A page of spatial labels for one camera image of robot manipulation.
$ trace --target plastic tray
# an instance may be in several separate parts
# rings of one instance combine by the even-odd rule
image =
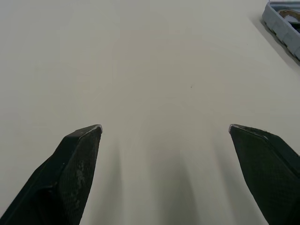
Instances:
[[[287,49],[300,60],[300,33],[285,20],[277,11],[292,9],[300,12],[300,2],[268,2],[262,19]]]

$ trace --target white table surface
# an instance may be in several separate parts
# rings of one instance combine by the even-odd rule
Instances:
[[[0,214],[63,136],[100,123],[82,225],[267,224],[228,134],[300,150],[300,68],[265,4],[0,1]]]

